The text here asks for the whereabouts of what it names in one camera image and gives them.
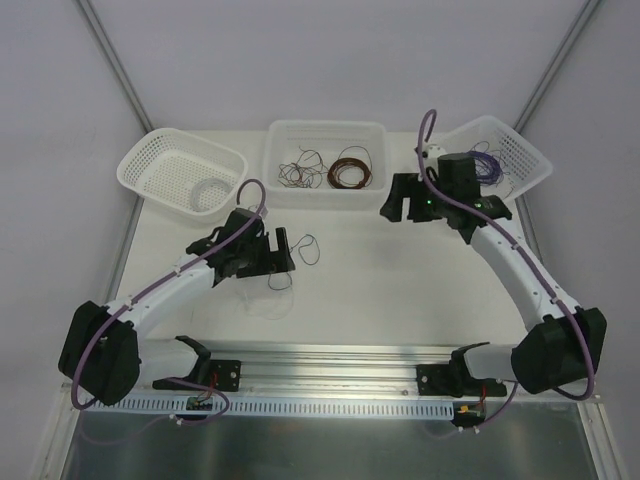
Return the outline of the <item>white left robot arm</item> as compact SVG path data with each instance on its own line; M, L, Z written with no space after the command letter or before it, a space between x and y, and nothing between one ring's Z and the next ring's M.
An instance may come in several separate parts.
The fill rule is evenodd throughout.
M223 376L224 362L187 335L150 341L148 334L175 310L229 278L271 276L294 271L287 231L275 230L270 247L262 217L234 209L226 222L193 243L163 276L138 294L98 305L87 301L74 312L58 369L75 390L114 405L142 384L168 390L238 383Z

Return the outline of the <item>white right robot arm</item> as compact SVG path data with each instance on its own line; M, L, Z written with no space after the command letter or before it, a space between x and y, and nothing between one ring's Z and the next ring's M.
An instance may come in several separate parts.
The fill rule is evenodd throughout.
M443 220L491 267L525 325L515 346L477 343L454 350L428 377L442 395L472 394L484 381L510 381L530 394L552 390L582 401L594 392L607 321L563 290L519 236L509 208L483 195L475 158L442 155L436 167L396 173L380 214L391 222Z

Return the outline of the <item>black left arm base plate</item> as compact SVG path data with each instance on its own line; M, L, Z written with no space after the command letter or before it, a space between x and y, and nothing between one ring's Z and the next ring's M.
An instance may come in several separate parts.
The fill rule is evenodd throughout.
M185 376L171 376L152 382L155 390L192 390L237 392L241 379L242 363L239 360L199 359Z

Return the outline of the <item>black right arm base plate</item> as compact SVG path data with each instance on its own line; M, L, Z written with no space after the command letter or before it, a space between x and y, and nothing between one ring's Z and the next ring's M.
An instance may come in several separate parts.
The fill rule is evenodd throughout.
M487 396L501 398L507 395L504 384L494 379L476 379L465 367L451 364L419 364L416 382L420 396Z

